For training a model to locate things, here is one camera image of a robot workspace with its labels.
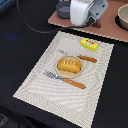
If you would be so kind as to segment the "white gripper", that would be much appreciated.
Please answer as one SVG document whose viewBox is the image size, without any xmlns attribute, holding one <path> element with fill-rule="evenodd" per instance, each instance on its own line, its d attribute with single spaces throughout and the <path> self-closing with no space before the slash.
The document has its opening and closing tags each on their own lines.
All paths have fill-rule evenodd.
<svg viewBox="0 0 128 128">
<path fill-rule="evenodd" d="M 71 23 L 76 26 L 89 26 L 100 19 L 107 7 L 107 0 L 71 0 Z"/>
</svg>

